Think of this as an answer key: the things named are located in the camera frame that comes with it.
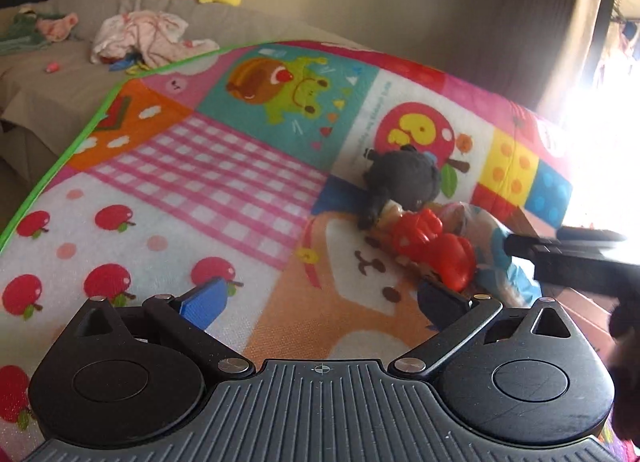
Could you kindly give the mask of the blue cotton pad pack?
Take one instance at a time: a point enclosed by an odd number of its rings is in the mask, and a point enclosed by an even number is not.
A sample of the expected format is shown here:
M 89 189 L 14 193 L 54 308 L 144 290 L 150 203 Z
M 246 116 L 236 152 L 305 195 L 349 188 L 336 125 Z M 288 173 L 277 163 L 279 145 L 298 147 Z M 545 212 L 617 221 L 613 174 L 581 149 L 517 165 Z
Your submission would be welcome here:
M 436 210 L 446 233 L 469 240 L 476 257 L 474 285 L 506 307 L 530 307 L 541 297 L 532 278 L 533 264 L 504 252 L 510 235 L 503 223 L 488 211 L 464 202 L 444 204 Z

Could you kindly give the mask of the red hooded doll figure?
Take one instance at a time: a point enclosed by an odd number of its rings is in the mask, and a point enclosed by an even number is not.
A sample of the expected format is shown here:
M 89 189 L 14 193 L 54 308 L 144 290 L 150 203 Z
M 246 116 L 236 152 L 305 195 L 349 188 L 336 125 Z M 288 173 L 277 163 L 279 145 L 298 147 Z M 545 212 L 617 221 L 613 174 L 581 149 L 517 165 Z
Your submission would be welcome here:
M 477 263 L 468 239 L 446 233 L 429 208 L 401 212 L 390 227 L 394 251 L 418 267 L 426 267 L 442 284 L 461 292 L 473 280 Z

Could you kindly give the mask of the yellow pudding toy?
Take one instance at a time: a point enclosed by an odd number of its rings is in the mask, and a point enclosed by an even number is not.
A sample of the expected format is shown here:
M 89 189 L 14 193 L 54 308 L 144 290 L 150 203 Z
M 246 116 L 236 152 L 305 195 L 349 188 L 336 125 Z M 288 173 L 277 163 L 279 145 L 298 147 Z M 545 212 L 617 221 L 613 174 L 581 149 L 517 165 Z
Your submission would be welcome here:
M 398 219 L 405 213 L 402 206 L 393 201 L 387 201 L 382 208 L 378 219 L 370 230 L 370 235 L 375 238 L 383 248 L 392 245 L 392 230 Z

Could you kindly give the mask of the black plush toy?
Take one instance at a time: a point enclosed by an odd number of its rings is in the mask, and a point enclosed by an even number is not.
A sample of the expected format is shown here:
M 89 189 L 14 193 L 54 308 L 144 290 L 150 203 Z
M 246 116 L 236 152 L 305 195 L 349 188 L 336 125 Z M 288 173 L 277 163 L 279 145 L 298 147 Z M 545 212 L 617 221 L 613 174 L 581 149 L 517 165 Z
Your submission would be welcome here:
M 368 199 L 358 219 L 360 229 L 370 229 L 387 202 L 396 202 L 403 210 L 416 212 L 440 192 L 442 177 L 437 163 L 413 145 L 386 152 L 370 148 L 364 158 L 371 164 L 363 173 Z

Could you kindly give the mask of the pink cardboard box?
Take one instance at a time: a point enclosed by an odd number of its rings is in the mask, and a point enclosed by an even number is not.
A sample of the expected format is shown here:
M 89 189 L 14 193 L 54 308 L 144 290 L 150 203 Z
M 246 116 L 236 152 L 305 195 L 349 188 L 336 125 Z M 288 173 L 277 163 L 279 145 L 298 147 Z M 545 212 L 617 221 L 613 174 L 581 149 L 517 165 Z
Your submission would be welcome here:
M 512 234 L 556 238 L 556 230 L 539 225 L 523 210 L 506 221 Z M 556 300 L 574 318 L 600 357 L 621 364 L 626 357 L 639 358 L 639 306 L 625 306 L 600 295 L 564 289 Z

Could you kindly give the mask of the colourful cartoon play mat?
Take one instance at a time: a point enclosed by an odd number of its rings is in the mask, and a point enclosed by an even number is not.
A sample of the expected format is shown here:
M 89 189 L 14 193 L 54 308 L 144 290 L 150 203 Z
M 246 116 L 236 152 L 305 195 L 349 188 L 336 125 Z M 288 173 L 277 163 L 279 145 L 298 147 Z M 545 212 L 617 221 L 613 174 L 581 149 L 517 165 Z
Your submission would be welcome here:
M 296 41 L 119 85 L 1 238 L 2 459 L 617 460 L 627 399 L 542 291 L 435 378 L 387 372 L 437 334 L 421 282 L 446 288 L 358 227 L 366 150 L 404 145 L 442 177 L 421 210 L 563 227 L 559 133 L 434 69 Z M 207 378 L 144 317 L 214 277 L 206 332 L 247 378 Z

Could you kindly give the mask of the pink white crumpled cloth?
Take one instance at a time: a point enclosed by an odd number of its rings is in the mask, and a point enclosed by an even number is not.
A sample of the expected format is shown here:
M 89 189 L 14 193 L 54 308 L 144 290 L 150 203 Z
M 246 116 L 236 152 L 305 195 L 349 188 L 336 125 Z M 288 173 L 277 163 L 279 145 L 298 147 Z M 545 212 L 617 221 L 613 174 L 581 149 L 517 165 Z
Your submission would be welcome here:
M 112 64 L 137 54 L 151 69 L 218 51 L 210 39 L 189 40 L 189 24 L 165 12 L 134 11 L 108 18 L 93 39 L 90 62 Z

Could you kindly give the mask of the pink green cloth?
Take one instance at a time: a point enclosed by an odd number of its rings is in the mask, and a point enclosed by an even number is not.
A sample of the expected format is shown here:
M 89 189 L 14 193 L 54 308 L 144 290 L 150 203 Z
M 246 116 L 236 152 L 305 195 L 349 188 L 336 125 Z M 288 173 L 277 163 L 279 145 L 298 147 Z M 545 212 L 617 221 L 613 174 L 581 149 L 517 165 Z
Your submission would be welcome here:
M 32 52 L 68 39 L 78 25 L 76 13 L 66 15 L 40 14 L 35 11 L 18 12 L 11 25 L 1 31 L 2 56 Z

